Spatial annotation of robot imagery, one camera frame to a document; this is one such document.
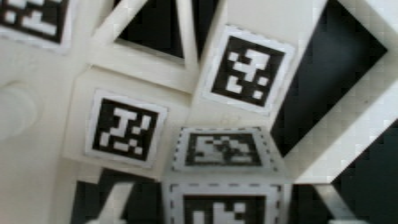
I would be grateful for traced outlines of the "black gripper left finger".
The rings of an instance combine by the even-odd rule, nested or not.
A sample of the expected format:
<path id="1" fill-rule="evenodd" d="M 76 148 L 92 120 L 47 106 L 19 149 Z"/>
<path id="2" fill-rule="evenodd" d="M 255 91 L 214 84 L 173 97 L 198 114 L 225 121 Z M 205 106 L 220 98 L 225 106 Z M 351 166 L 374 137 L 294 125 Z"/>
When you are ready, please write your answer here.
<path id="1" fill-rule="evenodd" d="M 99 215 L 85 224 L 159 224 L 157 185 L 120 182 L 109 189 Z"/>

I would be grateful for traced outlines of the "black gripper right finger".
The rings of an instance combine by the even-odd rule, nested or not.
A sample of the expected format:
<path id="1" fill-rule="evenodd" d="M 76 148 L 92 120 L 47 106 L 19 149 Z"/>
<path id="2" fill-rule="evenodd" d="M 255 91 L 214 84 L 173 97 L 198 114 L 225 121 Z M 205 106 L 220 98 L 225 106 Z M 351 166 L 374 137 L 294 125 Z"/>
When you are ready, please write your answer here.
<path id="1" fill-rule="evenodd" d="M 356 218 L 330 184 L 292 186 L 291 224 L 369 224 Z"/>

